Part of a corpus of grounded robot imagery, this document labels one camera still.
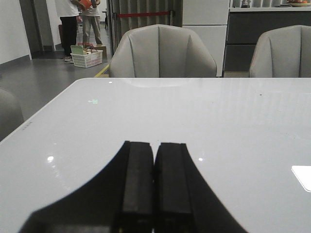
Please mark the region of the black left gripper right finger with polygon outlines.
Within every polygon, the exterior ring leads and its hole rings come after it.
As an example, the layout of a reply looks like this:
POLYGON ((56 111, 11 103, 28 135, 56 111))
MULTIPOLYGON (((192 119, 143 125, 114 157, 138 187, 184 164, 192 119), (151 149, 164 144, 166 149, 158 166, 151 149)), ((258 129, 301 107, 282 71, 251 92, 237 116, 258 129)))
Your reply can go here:
POLYGON ((194 164, 186 144, 161 143, 155 159, 155 232, 244 233, 194 164))

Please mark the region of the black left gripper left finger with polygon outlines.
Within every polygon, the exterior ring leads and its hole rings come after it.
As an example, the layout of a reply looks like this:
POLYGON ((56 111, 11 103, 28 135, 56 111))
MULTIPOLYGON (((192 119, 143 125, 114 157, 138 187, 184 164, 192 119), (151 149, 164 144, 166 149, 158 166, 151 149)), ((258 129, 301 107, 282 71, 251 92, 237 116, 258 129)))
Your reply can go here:
POLYGON ((150 233, 153 228, 153 152, 125 141, 91 180, 33 212, 22 233, 150 233))

